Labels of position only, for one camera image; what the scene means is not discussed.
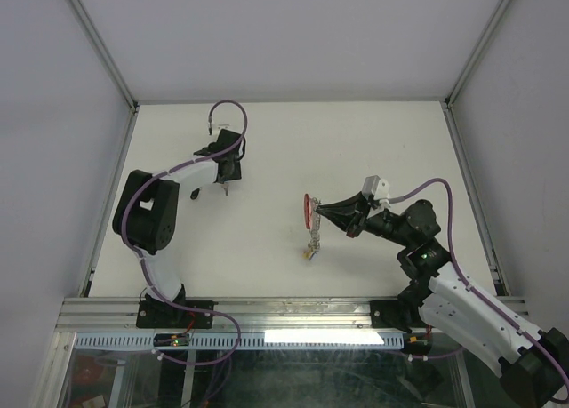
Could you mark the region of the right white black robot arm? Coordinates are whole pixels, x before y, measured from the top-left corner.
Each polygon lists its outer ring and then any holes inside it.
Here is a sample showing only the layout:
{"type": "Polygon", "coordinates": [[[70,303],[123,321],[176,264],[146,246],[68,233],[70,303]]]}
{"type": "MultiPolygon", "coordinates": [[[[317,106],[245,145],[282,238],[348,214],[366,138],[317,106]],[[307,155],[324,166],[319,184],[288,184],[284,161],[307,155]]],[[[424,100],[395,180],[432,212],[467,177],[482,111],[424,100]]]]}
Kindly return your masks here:
{"type": "Polygon", "coordinates": [[[363,232],[402,246],[397,259],[409,284],[373,317],[409,332],[419,323],[444,332],[482,361],[520,407],[542,407],[568,385],[568,339],[543,331],[478,288],[456,268],[436,236],[441,228],[431,202],[419,200],[403,213],[370,211],[379,203],[361,193],[335,204],[305,199],[307,227],[326,218],[347,236],[363,232]]]}

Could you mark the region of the blue tagged key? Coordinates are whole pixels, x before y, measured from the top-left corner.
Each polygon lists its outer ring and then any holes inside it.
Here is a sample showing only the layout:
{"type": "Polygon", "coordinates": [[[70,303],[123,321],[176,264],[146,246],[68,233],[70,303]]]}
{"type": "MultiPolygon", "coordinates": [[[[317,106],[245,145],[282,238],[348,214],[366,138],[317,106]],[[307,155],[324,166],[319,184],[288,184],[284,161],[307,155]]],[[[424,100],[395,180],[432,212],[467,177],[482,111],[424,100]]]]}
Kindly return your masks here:
{"type": "Polygon", "coordinates": [[[229,192],[228,192],[229,184],[227,182],[224,182],[224,183],[221,183],[220,186],[223,189],[224,195],[229,196],[229,192]]]}

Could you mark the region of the metal key holder red handle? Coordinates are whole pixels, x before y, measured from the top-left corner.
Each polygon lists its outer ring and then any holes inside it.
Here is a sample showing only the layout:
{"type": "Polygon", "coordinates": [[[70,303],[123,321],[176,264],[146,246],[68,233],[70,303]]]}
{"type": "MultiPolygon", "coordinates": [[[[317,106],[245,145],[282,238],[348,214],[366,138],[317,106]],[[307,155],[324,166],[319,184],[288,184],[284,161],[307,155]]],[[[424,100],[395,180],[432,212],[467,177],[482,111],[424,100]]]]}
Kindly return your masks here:
{"type": "Polygon", "coordinates": [[[312,260],[320,251],[320,215],[317,208],[321,202],[319,199],[306,193],[303,198],[304,224],[309,232],[309,242],[303,257],[306,260],[312,260]]]}

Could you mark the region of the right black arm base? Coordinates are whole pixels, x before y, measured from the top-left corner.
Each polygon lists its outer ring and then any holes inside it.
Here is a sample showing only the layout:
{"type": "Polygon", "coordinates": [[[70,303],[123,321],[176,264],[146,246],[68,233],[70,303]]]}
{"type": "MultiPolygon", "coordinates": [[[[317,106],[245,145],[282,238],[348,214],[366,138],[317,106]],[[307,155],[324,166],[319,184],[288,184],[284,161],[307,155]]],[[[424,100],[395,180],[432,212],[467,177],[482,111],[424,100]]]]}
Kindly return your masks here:
{"type": "Polygon", "coordinates": [[[426,328],[418,310],[397,299],[369,302],[371,325],[374,329],[393,328],[411,333],[415,328],[426,328]]]}

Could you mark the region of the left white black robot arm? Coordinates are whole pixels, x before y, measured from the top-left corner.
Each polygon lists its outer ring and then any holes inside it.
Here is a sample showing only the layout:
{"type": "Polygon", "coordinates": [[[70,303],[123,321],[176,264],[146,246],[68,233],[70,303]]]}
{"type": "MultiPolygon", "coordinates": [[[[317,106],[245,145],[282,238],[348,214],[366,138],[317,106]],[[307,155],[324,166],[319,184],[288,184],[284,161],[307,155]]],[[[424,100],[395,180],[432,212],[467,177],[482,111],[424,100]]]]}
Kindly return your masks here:
{"type": "Polygon", "coordinates": [[[244,136],[221,129],[217,139],[199,149],[185,163],[157,174],[130,172],[120,196],[112,229],[133,251],[156,304],[156,317],[176,326],[186,316],[185,288],[180,274],[165,253],[176,229],[178,204],[184,196],[195,199],[210,185],[226,187],[242,178],[244,136]]]}

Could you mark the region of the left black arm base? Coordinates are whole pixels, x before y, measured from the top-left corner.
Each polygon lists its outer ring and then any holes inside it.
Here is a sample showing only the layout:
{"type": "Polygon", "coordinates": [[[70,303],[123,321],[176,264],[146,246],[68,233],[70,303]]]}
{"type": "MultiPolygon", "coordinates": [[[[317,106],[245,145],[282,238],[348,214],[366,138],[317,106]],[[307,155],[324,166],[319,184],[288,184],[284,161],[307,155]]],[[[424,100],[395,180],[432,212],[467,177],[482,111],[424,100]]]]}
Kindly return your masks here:
{"type": "Polygon", "coordinates": [[[139,329],[192,329],[212,328],[212,314],[180,310],[151,297],[139,302],[136,327],[139,329]]]}

